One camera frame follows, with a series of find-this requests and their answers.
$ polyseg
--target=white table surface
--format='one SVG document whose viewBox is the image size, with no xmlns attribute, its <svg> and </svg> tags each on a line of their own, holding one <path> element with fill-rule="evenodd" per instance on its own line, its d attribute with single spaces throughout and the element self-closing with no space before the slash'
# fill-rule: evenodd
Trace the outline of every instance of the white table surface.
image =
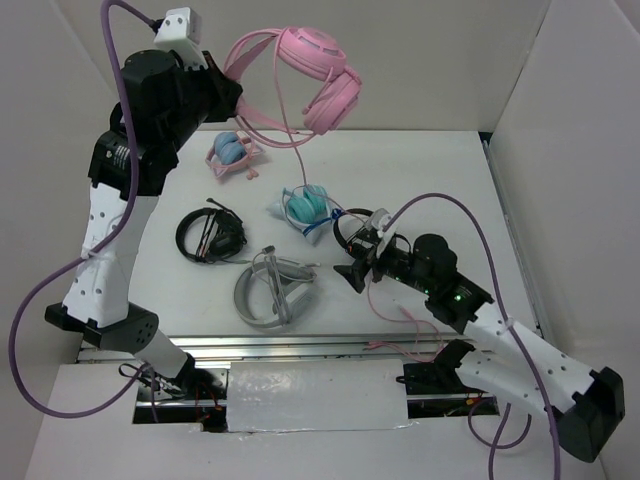
<svg viewBox="0 0 640 480">
<path fill-rule="evenodd" d="M 131 282 L 131 301 L 157 313 L 160 328 L 172 336 L 373 335 L 413 331 L 411 325 L 385 322 L 374 316 L 366 295 L 357 295 L 332 270 L 333 265 L 350 263 L 351 259 L 335 242 L 330 228 L 312 246 L 297 230 L 266 212 L 283 186 L 302 183 L 293 151 L 269 149 L 266 161 L 255 167 L 260 173 L 258 178 L 249 181 L 245 172 L 239 172 L 221 182 L 203 161 L 215 135 L 198 132 L 180 152 L 180 164 L 169 175 L 145 230 Z M 323 185 L 345 208 L 384 207 L 394 212 L 425 192 L 443 192 L 463 201 L 486 232 L 510 314 L 535 328 L 476 132 L 343 131 L 314 139 L 301 151 L 309 183 Z M 196 265 L 180 255 L 175 247 L 175 228 L 187 213 L 206 206 L 207 197 L 235 210 L 244 220 L 249 243 L 237 258 L 250 259 L 264 246 L 274 245 L 277 254 L 322 264 L 317 269 L 316 301 L 293 325 L 265 332 L 240 320 L 233 307 L 232 292 L 246 266 Z M 423 233 L 444 236 L 458 255 L 459 270 L 493 294 L 480 240 L 456 206 L 443 200 L 420 202 L 401 218 L 398 233 L 412 241 Z M 400 318 L 391 301 L 396 299 L 418 318 L 433 319 L 423 305 L 424 295 L 398 282 L 387 279 L 375 285 L 372 292 L 379 309 L 389 316 Z M 257 315 L 267 313 L 269 298 L 264 286 L 252 289 L 250 300 Z"/>
<path fill-rule="evenodd" d="M 124 383 L 113 364 L 63 365 L 49 406 L 84 410 Z M 458 480 L 487 478 L 489 449 L 471 436 L 466 418 L 421 419 L 407 428 L 372 431 L 204 433 L 198 425 L 133 425 L 135 389 L 88 418 L 45 416 L 27 480 Z M 475 419 L 487 438 L 499 417 Z M 514 409 L 503 439 L 522 432 Z M 563 480 L 604 480 L 599 460 L 587 464 L 562 452 Z M 498 452 L 496 478 L 552 477 L 548 426 L 534 420 L 517 448 Z"/>
</svg>

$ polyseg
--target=black headset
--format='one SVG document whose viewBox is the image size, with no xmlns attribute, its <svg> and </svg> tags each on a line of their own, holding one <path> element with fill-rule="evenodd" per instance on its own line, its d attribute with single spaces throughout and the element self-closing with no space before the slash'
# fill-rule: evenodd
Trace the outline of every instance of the black headset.
<svg viewBox="0 0 640 480">
<path fill-rule="evenodd" d="M 205 207 L 191 212 L 184 217 L 176 229 L 176 246 L 180 253 L 196 263 L 225 262 L 227 259 L 240 253 L 242 247 L 247 244 L 247 237 L 244 233 L 242 220 L 236 213 L 216 202 L 212 198 L 207 198 L 207 202 L 213 203 L 220 208 Z M 195 253 L 189 253 L 185 246 L 187 232 L 191 226 L 199 219 L 206 217 L 204 228 L 198 248 Z M 218 228 L 211 239 L 213 227 Z"/>
</svg>

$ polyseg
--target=headphone ear cup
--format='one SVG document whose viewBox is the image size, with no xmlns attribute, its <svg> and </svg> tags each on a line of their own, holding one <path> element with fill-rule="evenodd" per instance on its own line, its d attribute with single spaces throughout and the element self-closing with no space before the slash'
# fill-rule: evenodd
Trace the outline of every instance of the headphone ear cup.
<svg viewBox="0 0 640 480">
<path fill-rule="evenodd" d="M 358 104 L 360 84 L 347 73 L 336 78 L 304 117 L 304 125 L 317 135 L 335 130 Z"/>
<path fill-rule="evenodd" d="M 213 141 L 213 152 L 220 156 L 220 152 L 223 147 L 228 143 L 239 142 L 240 137 L 234 132 L 222 132 L 216 135 L 216 139 Z"/>
<path fill-rule="evenodd" d="M 291 197 L 287 203 L 287 214 L 301 223 L 313 223 L 316 219 L 313 204 L 304 197 Z"/>
<path fill-rule="evenodd" d="M 329 72 L 340 75 L 347 56 L 332 37 L 314 28 L 288 28 L 282 32 L 278 57 L 291 68 L 325 81 Z"/>
<path fill-rule="evenodd" d="M 309 303 L 310 298 L 308 294 L 311 292 L 311 284 L 293 282 L 291 285 L 293 288 L 290 287 L 290 290 L 286 294 L 285 301 L 287 302 L 292 317 L 291 319 L 293 320 L 295 317 L 300 316 Z"/>
<path fill-rule="evenodd" d="M 223 165 L 232 165 L 242 160 L 246 154 L 247 151 L 241 142 L 232 142 L 222 147 L 218 153 L 218 158 L 220 158 L 220 163 Z"/>
<path fill-rule="evenodd" d="M 304 187 L 304 198 L 311 202 L 315 215 L 326 214 L 327 210 L 327 191 L 320 185 L 309 185 Z"/>
</svg>

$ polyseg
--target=pink earbuds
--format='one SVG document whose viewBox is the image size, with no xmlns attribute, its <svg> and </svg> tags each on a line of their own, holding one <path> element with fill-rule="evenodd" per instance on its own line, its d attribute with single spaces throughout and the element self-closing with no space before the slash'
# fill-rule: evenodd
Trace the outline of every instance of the pink earbuds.
<svg viewBox="0 0 640 480">
<path fill-rule="evenodd" d="M 266 36 L 240 55 L 252 39 Z M 293 143 L 277 142 L 257 132 L 249 122 L 256 122 L 288 133 L 298 133 L 287 128 L 258 110 L 249 106 L 241 97 L 236 118 L 238 123 L 256 140 L 276 148 L 300 146 L 314 135 L 324 135 L 334 130 L 358 103 L 361 84 L 360 77 L 347 65 L 347 57 L 337 42 L 324 32 L 314 28 L 288 27 L 251 32 L 242 37 L 232 47 L 224 65 L 225 75 L 239 81 L 247 67 L 275 39 L 278 39 L 277 57 L 300 73 L 324 82 L 323 87 L 303 109 L 304 125 L 312 134 Z"/>
</svg>

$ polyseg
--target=white headphones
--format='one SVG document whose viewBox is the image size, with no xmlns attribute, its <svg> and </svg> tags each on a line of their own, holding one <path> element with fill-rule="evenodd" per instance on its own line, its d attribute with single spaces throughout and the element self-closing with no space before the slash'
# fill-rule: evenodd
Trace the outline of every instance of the white headphones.
<svg viewBox="0 0 640 480">
<path fill-rule="evenodd" d="M 267 247 L 264 262 L 247 268 L 236 282 L 233 289 L 233 304 L 242 320 L 258 328 L 273 328 L 287 325 L 305 309 L 311 298 L 309 292 L 317 275 L 309 265 L 293 260 L 277 258 L 274 247 Z M 267 271 L 267 279 L 260 278 L 269 285 L 273 297 L 272 312 L 265 318 L 255 317 L 249 308 L 249 285 L 251 278 Z"/>
</svg>

